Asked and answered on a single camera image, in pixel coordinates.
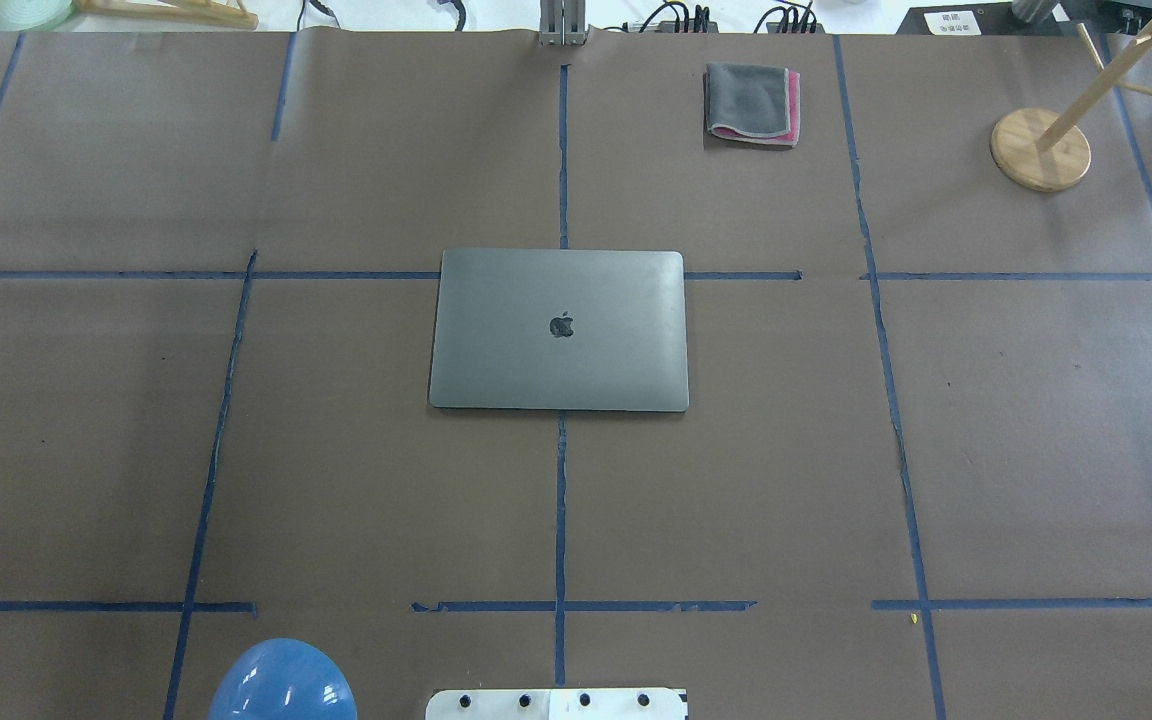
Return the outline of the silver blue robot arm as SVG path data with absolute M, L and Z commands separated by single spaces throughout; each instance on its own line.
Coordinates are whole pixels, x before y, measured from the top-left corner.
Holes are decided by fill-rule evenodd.
M 351 687 L 329 655 L 291 638 L 262 641 L 219 683 L 207 719 L 357 719 Z

